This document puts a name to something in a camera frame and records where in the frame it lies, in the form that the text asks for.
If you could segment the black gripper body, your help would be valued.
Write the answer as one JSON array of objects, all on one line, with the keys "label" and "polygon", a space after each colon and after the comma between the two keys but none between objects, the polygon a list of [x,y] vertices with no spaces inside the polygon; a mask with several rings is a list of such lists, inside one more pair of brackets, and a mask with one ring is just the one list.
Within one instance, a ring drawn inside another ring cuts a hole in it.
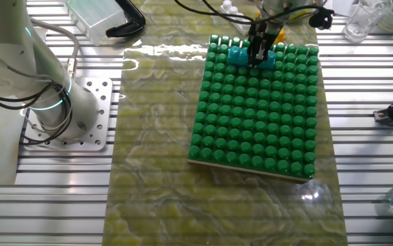
[{"label": "black gripper body", "polygon": [[249,36],[257,36],[259,33],[265,33],[276,38],[281,32],[283,26],[283,22],[278,20],[270,20],[263,23],[253,24],[249,28]]}]

